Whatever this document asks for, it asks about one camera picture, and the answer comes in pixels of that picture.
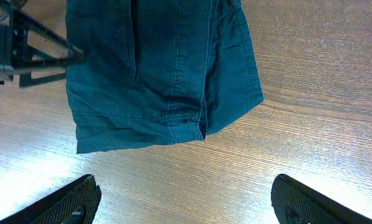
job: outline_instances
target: wood grain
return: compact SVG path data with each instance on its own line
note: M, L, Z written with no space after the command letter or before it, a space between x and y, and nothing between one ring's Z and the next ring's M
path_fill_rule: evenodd
M75 154L65 82L0 86L0 219L91 173L95 223L277 223L286 173L372 218L372 1L243 1L265 102L205 142ZM65 1L25 10L65 36Z

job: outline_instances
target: table top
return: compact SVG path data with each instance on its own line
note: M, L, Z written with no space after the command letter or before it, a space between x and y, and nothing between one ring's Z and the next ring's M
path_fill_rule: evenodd
M372 1L243 7L265 101L205 142L76 155L65 81L0 86L0 219L94 174L95 223L276 223L280 173L372 218ZM25 10L65 36L65 0Z

